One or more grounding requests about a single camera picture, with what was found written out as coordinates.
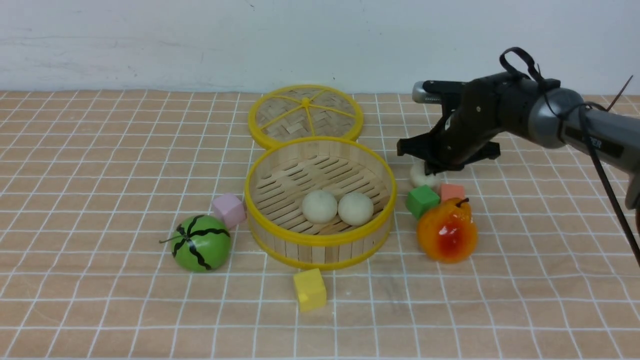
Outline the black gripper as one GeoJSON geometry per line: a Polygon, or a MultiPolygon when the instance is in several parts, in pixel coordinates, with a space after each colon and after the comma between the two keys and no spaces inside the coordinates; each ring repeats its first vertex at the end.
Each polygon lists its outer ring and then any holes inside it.
{"type": "Polygon", "coordinates": [[[514,101],[521,78],[516,75],[489,75],[468,82],[448,128],[438,133],[398,139],[397,156],[423,161],[463,161],[446,171],[462,171],[465,166],[501,156],[498,133],[521,134],[521,108],[514,101]]]}

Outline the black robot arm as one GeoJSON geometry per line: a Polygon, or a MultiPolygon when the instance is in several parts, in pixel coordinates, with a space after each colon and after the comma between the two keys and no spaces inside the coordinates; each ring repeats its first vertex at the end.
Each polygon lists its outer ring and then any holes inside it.
{"type": "Polygon", "coordinates": [[[461,171],[466,165],[494,160],[501,154],[493,142],[506,132],[555,150],[569,145],[630,176],[625,205],[639,208],[640,123],[637,118],[587,109],[576,91],[554,88],[541,94],[530,79],[506,72],[469,82],[417,82],[413,100],[441,103],[442,117],[428,133],[400,139],[397,154],[425,162],[428,174],[461,171]]]}

